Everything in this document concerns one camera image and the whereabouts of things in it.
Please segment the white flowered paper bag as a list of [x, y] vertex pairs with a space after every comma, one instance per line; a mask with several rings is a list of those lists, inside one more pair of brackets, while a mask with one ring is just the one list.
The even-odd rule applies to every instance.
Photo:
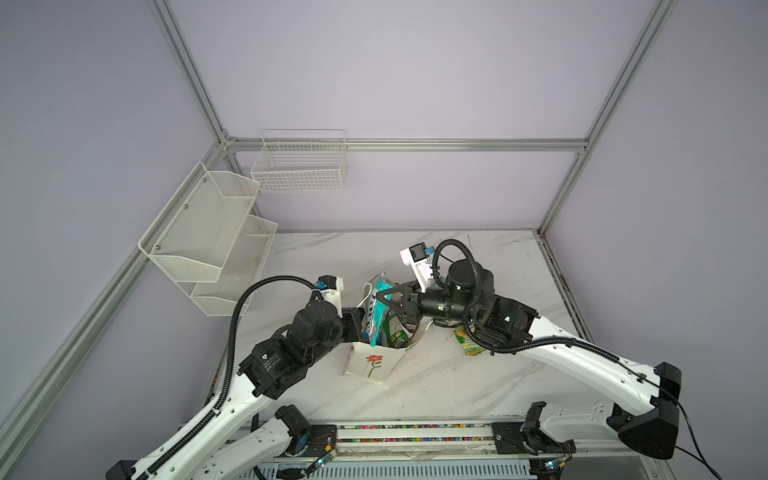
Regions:
[[429, 328], [430, 320], [428, 318], [423, 318], [417, 327], [405, 326], [411, 332], [411, 338], [408, 346], [403, 349], [392, 349], [382, 345], [382, 326], [386, 320], [393, 317], [399, 318], [399, 316], [388, 314], [384, 317], [383, 323], [381, 325], [379, 335], [380, 344], [376, 347], [372, 347], [369, 344], [370, 323], [368, 307], [373, 280], [374, 279], [369, 282], [370, 289], [365, 298], [365, 302], [360, 304], [360, 307], [365, 309], [365, 319], [363, 320], [364, 333], [362, 335], [362, 341], [354, 342], [351, 344], [345, 365], [344, 376], [357, 377], [370, 383], [381, 384], [392, 373], [396, 365], [406, 356], [406, 354], [411, 351], [424, 337], [426, 331]]

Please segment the green Fox's Spring Tea bag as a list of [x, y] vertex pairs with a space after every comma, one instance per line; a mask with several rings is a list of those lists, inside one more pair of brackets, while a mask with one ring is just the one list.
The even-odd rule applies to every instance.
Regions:
[[392, 349], [406, 348], [411, 338], [411, 332], [398, 317], [386, 320], [382, 326], [382, 333], [382, 345]]

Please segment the teal Fox's candy bag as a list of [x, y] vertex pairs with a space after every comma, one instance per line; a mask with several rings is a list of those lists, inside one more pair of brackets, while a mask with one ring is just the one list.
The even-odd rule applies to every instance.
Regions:
[[381, 273], [372, 281], [372, 290], [368, 307], [370, 323], [369, 344], [372, 347], [376, 347], [380, 344], [379, 335], [381, 325], [383, 323], [385, 313], [388, 309], [387, 305], [377, 299], [377, 294], [379, 292], [389, 290], [392, 287], [393, 285], [389, 282], [389, 279], [385, 273]]

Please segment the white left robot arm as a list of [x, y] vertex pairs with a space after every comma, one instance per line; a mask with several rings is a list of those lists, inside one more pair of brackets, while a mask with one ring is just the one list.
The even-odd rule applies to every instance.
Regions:
[[168, 440], [139, 460], [120, 460], [108, 479], [234, 479], [263, 460], [305, 449], [310, 423], [293, 405], [245, 437], [235, 432], [271, 407], [343, 343], [358, 341], [365, 311], [312, 300], [293, 321], [229, 361], [220, 392]]

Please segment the green yellow Fox's candy bag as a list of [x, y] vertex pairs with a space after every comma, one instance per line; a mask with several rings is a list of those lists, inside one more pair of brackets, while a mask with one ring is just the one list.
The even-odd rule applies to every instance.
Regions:
[[485, 348], [478, 345], [469, 337], [463, 327], [454, 328], [453, 334], [465, 355], [476, 356], [486, 351]]

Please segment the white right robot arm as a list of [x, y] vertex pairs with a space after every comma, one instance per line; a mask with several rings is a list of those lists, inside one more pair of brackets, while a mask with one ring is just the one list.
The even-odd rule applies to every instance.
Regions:
[[454, 262], [444, 277], [437, 266], [424, 280], [375, 288], [375, 306], [414, 323], [424, 317], [455, 324], [489, 354], [522, 355], [549, 365], [611, 400], [611, 407], [569, 413], [533, 403], [518, 438], [529, 454], [572, 452], [581, 439], [617, 440], [641, 455], [669, 460], [680, 430], [681, 371], [630, 361], [583, 340], [535, 309], [496, 293], [493, 274], [474, 259]]

